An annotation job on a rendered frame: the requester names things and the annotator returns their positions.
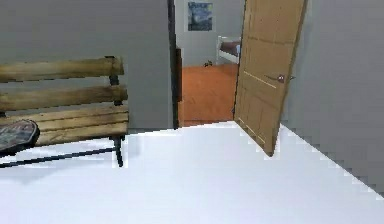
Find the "white framed bed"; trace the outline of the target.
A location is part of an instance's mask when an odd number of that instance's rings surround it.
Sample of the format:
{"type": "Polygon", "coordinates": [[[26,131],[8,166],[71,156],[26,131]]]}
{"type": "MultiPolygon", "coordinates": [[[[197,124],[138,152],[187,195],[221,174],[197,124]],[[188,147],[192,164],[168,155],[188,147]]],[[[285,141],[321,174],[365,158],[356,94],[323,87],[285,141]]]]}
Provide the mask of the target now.
{"type": "Polygon", "coordinates": [[[232,63],[239,63],[239,56],[241,50],[240,37],[218,36],[216,45],[216,63],[220,59],[226,59],[232,63]]]}

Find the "light wooden room door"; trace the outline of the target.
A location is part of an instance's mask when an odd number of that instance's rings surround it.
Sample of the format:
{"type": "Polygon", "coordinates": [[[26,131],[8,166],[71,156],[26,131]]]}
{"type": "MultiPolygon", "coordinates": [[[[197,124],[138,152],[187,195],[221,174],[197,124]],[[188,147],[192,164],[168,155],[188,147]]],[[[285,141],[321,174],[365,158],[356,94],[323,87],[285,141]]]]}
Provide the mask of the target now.
{"type": "Polygon", "coordinates": [[[233,120],[273,156],[308,0],[246,0],[233,120]],[[285,76],[285,83],[264,75],[285,76]]]}

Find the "wooden slatted bench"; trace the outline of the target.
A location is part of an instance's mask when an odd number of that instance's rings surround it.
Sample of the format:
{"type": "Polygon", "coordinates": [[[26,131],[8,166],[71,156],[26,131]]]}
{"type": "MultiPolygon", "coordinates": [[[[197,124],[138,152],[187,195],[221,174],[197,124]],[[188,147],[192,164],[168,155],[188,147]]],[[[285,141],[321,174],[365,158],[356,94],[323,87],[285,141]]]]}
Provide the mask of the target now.
{"type": "Polygon", "coordinates": [[[32,120],[40,135],[36,147],[107,138],[114,142],[108,149],[94,149],[0,163],[0,168],[114,152],[119,165],[123,164],[121,145],[129,124],[127,87],[119,82],[124,74],[120,57],[61,60],[53,62],[18,62],[0,64],[0,126],[19,120],[32,120]],[[75,81],[89,77],[109,79],[106,85],[88,87],[46,87],[16,89],[14,83],[42,83],[46,80],[75,81]]]}

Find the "dark patterned cushion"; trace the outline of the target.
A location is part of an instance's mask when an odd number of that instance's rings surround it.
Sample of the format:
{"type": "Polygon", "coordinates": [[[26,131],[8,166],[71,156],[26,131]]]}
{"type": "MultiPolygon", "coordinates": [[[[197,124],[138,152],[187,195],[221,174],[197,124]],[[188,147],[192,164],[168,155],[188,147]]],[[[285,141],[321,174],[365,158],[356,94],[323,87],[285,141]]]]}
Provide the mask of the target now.
{"type": "Polygon", "coordinates": [[[32,120],[19,120],[0,126],[0,157],[35,146],[40,135],[38,125],[32,120]]]}

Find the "blue framed wall picture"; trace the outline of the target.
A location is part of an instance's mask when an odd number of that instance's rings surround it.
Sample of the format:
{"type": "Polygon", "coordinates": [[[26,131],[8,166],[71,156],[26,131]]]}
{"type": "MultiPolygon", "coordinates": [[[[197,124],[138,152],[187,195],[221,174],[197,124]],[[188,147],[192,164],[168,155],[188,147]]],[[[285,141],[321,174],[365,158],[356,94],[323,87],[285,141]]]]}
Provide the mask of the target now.
{"type": "Polygon", "coordinates": [[[211,31],[213,28],[213,4],[188,2],[188,30],[211,31]]]}

